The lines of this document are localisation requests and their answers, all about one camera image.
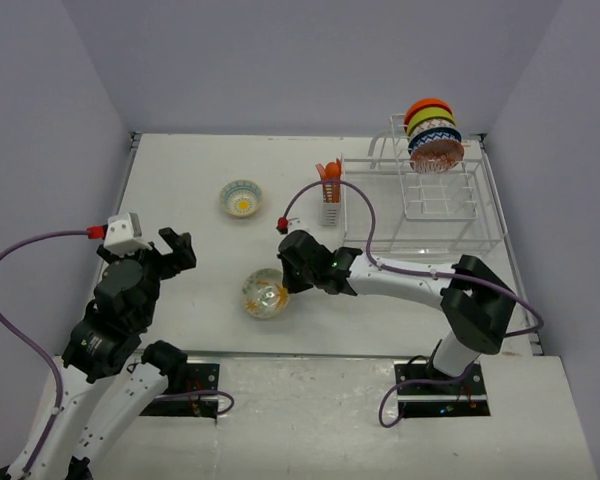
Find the yellow blue sun bowl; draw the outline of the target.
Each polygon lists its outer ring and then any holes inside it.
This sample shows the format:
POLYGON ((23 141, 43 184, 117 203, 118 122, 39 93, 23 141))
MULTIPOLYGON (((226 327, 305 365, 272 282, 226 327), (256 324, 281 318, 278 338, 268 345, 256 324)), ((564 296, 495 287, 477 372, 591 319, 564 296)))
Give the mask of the yellow blue sun bowl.
POLYGON ((228 215, 247 218, 259 210, 263 201, 263 192, 261 187, 251 180, 233 180, 221 189, 219 201, 228 215))

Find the blue zigzag bowl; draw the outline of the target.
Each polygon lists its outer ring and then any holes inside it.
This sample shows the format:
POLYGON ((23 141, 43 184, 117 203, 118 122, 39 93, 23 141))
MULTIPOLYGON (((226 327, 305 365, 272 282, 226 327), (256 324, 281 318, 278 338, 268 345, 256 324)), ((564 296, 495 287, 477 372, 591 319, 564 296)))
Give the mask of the blue zigzag bowl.
POLYGON ((415 135, 409 140, 408 152, 412 154, 418 148, 434 140, 454 140, 462 142, 462 136, 455 127, 431 128, 415 135))

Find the floral orange flower bowl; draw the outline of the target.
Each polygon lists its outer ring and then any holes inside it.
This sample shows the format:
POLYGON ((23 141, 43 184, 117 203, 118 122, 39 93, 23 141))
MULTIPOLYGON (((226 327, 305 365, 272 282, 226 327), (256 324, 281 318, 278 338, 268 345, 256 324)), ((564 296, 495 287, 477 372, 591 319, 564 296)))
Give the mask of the floral orange flower bowl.
POLYGON ((283 285, 283 273, 274 268, 259 269, 250 274, 242 285, 241 295, 244 310, 260 320, 277 317, 290 300, 283 285))

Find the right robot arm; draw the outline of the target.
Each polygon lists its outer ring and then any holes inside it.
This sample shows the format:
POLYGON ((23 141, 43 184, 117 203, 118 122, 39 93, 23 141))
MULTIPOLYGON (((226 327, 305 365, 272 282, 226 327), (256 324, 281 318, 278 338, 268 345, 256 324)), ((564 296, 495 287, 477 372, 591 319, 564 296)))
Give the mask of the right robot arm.
POLYGON ((450 264, 417 264, 351 247, 331 251, 307 231, 294 230, 280 242, 278 259, 291 294, 316 288, 330 295, 396 298, 442 312, 451 332, 426 368, 428 385, 439 393, 457 386, 480 356, 500 352, 515 308, 513 291, 472 255, 450 264))

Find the red patterned bowl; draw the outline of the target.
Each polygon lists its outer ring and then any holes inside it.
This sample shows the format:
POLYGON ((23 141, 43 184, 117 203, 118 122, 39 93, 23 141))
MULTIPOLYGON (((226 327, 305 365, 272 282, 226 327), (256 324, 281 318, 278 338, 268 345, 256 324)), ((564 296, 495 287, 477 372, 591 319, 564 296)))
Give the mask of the red patterned bowl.
POLYGON ((444 173, 464 158, 464 147, 456 140, 434 140, 411 154, 410 166, 417 173, 444 173))

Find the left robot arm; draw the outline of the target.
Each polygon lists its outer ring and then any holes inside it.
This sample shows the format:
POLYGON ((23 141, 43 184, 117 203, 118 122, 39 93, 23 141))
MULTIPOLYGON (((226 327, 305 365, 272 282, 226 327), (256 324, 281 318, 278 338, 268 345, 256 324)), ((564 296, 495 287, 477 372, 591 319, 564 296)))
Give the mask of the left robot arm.
MULTIPOLYGON (((152 324, 162 281, 195 268, 190 234, 160 229, 171 249, 166 254, 124 218, 78 234, 99 241, 97 254, 107 266, 59 361, 0 311, 0 322, 45 361, 55 383, 42 419, 20 455, 0 468, 0 479, 92 478, 97 462, 131 422, 164 391, 178 392, 187 383, 185 354, 158 341, 147 347, 122 392, 104 398, 152 324)), ((0 260, 42 239, 17 243, 0 260)))

